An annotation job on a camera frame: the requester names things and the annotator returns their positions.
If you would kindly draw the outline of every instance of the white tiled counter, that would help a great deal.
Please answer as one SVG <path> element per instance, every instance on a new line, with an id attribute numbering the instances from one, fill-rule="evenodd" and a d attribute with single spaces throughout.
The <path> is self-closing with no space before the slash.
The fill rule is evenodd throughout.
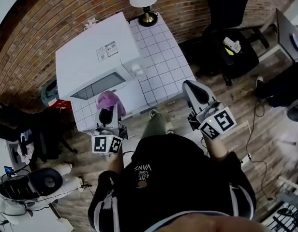
<path id="1" fill-rule="evenodd" d="M 193 73 L 166 23 L 158 14 L 158 23 L 152 27 L 130 22 L 130 28 L 144 58 L 146 75 L 128 83 L 115 93 L 127 112 L 127 117 L 138 114 L 182 92 L 185 80 L 195 80 Z M 79 131 L 95 127 L 97 101 L 72 103 Z"/>

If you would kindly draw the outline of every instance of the table lamp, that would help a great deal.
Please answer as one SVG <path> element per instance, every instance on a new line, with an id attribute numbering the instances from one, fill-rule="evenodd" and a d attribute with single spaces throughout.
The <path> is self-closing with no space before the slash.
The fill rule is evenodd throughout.
<path id="1" fill-rule="evenodd" d="M 136 8 L 144 8 L 144 13 L 139 16 L 139 24 L 144 27 L 150 27 L 157 23 L 158 16 L 150 11 L 150 5 L 157 0 L 130 0 L 130 4 Z"/>

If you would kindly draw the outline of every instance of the brick wall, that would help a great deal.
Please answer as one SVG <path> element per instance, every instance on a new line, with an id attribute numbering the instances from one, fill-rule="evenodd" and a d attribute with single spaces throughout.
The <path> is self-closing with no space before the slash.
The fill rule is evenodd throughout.
<path id="1" fill-rule="evenodd" d="M 275 7 L 283 10 L 291 1 L 249 0 L 243 25 L 262 24 Z M 207 0 L 158 0 L 153 10 L 179 43 L 200 36 L 210 23 Z M 127 19 L 142 12 L 129 0 L 37 0 L 0 49 L 0 101 L 26 107 L 38 100 L 55 75 L 55 51 L 80 34 L 88 19 L 103 20 L 118 11 Z"/>

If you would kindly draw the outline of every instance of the black t-shirt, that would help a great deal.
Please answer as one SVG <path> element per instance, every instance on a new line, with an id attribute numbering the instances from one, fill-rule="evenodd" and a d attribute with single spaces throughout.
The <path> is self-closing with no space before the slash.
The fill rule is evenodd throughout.
<path id="1" fill-rule="evenodd" d="M 103 232 L 114 231 L 109 204 L 96 209 L 107 195 L 118 200 L 121 232 L 143 232 L 183 211 L 252 218 L 255 210 L 254 191 L 234 152 L 218 163 L 194 142 L 175 134 L 142 139 L 132 162 L 120 174 L 105 171 L 100 175 L 89 220 L 94 228 L 94 216 L 99 216 Z"/>

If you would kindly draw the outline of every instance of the lamp base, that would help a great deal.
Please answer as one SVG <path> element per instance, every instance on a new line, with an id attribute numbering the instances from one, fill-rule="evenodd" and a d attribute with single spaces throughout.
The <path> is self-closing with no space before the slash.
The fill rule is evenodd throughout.
<path id="1" fill-rule="evenodd" d="M 151 27 L 158 22 L 158 16 L 150 12 L 150 7 L 144 8 L 144 13 L 141 14 L 138 18 L 139 24 L 144 27 Z"/>

